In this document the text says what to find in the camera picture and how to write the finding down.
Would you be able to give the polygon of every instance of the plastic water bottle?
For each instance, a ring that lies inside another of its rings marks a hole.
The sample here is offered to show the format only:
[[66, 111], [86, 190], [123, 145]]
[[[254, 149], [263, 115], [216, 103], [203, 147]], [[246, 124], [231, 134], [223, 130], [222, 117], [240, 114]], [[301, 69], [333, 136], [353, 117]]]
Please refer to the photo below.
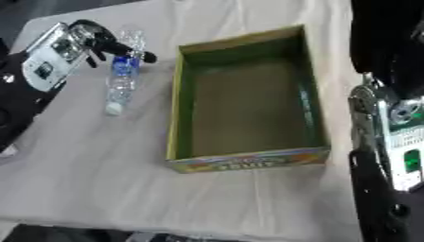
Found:
[[115, 56], [112, 61], [106, 103], [106, 113], [110, 115], [120, 115], [131, 100], [132, 92], [140, 81], [140, 64], [145, 51], [143, 32], [137, 26], [123, 26], [118, 40], [134, 51], [130, 57]]

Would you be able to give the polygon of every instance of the cardboard box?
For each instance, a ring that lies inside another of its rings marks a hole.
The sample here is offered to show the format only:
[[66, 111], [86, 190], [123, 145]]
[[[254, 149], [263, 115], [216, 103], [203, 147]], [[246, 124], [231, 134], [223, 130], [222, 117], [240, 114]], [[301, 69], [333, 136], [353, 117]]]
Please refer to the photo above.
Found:
[[327, 159], [302, 26], [181, 46], [172, 95], [167, 160], [179, 172]]

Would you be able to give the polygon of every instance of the gray floor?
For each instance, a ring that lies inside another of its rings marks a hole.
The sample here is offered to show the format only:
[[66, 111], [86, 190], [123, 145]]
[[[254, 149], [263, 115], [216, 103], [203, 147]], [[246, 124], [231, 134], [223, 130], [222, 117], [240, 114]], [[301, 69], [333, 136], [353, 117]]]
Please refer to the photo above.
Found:
[[11, 46], [28, 20], [70, 11], [93, 9], [138, 0], [0, 0], [0, 38]]

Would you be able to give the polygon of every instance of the bottle label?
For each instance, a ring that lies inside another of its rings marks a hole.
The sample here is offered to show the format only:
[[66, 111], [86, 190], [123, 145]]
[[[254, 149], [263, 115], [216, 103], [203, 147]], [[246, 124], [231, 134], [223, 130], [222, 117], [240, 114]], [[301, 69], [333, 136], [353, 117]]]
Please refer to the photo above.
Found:
[[112, 70], [115, 75], [129, 76], [133, 70], [138, 71], [140, 59], [130, 57], [114, 57]]

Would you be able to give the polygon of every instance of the wrinkled fabric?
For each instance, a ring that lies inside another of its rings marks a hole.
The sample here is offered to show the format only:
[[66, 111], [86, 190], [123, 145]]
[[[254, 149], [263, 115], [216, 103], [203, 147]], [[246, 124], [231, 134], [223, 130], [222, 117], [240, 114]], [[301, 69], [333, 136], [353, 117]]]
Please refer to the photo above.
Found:
[[[57, 22], [135, 23], [159, 62], [122, 116], [104, 114], [110, 59], [82, 65], [0, 166], [0, 219], [246, 241], [360, 241], [347, 153], [348, 0], [150, 0], [39, 18], [14, 51]], [[177, 174], [165, 163], [177, 45], [305, 25], [332, 144], [326, 166]]]

